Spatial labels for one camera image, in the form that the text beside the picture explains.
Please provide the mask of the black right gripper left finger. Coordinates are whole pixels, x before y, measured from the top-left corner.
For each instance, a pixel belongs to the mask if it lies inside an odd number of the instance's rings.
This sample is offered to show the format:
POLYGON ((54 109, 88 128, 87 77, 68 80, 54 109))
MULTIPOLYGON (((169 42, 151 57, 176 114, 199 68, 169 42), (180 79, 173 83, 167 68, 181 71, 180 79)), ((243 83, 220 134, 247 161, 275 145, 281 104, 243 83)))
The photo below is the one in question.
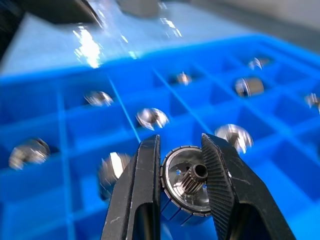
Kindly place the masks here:
POLYGON ((160 135, 140 142, 115 183, 101 240, 160 240, 160 135))

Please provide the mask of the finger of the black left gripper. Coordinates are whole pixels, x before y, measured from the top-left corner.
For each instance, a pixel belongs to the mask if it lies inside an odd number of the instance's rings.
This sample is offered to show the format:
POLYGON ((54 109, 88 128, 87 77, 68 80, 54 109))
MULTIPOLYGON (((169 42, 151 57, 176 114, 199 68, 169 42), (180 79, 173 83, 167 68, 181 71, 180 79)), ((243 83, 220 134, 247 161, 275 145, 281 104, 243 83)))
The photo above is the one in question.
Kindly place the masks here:
POLYGON ((23 0, 25 11, 53 24, 99 24, 87 0, 23 0))

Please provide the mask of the blue plastic bin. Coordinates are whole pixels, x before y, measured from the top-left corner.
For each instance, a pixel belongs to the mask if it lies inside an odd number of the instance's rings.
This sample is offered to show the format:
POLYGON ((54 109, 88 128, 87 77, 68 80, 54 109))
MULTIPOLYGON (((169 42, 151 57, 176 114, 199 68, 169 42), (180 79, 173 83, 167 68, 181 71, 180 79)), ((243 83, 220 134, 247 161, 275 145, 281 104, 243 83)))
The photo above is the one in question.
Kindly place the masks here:
MULTIPOLYGON (((112 152, 133 156, 160 136, 161 165, 181 146, 201 148, 203 133, 233 124, 253 146, 243 161, 265 183, 296 240, 320 240, 320 56, 265 35, 247 35, 128 57, 99 68, 72 67, 0 77, 0 240, 100 240, 109 199, 98 170, 112 152), (255 57, 270 58, 252 70, 255 57), (176 82, 186 73, 189 85, 176 82), (258 77, 261 94, 241 97, 240 78, 258 77), (84 95, 102 91, 110 106, 84 95), (142 127, 136 114, 163 111, 164 128, 142 127), (40 138, 42 164, 9 167, 17 145, 40 138)), ((161 240, 217 240, 213 218, 181 226, 161 214, 161 240)))

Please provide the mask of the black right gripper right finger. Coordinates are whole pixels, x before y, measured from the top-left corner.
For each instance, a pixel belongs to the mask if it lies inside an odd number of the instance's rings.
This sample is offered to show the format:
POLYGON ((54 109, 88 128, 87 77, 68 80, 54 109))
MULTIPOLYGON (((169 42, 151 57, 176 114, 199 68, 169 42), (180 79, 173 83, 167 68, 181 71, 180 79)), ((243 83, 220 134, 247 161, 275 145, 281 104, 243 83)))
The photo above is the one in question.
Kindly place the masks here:
POLYGON ((203 133, 201 149, 217 240, 296 240, 265 183, 230 143, 203 133))

